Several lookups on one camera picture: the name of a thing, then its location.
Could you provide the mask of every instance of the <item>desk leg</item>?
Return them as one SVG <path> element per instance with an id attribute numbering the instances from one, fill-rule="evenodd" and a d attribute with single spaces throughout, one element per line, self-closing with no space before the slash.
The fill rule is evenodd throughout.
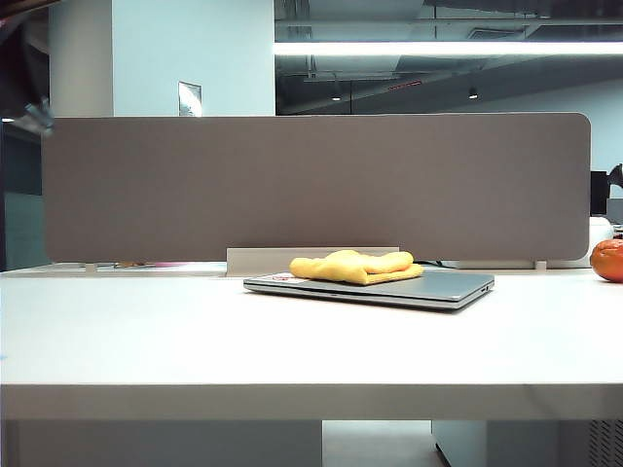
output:
<path id="1" fill-rule="evenodd" d="M 10 467 L 321 467 L 322 422 L 21 421 L 18 446 Z"/>

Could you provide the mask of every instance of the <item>sticker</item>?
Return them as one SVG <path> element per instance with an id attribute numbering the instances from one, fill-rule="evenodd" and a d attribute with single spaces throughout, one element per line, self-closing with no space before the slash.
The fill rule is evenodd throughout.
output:
<path id="1" fill-rule="evenodd" d="M 302 279 L 301 277 L 295 277 L 290 272 L 280 272 L 278 274 L 264 275 L 262 277 L 255 277 L 255 280 L 263 280 L 266 282 L 286 282 L 288 284 L 300 284 L 301 282 L 307 282 L 308 279 Z"/>

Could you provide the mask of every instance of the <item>floor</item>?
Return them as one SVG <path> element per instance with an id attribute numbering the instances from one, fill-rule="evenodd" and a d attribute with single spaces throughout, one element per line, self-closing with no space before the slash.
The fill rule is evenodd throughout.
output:
<path id="1" fill-rule="evenodd" d="M 430 421 L 324 421 L 323 467 L 444 467 Z"/>

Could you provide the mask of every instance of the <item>desk privacy panel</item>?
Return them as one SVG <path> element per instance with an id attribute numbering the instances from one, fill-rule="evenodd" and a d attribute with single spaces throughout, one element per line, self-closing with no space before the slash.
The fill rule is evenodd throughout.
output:
<path id="1" fill-rule="evenodd" d="M 224 261 L 228 247 L 399 246 L 543 260 L 588 245 L 579 114 L 58 119 L 58 262 Z"/>

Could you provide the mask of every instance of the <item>ceiling spotlight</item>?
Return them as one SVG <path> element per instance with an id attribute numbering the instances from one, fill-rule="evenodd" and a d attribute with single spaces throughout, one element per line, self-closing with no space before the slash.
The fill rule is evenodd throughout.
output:
<path id="1" fill-rule="evenodd" d="M 338 81 L 338 75 L 334 74 L 333 92 L 331 93 L 331 100 L 342 100 L 342 90 L 340 90 L 340 82 Z"/>

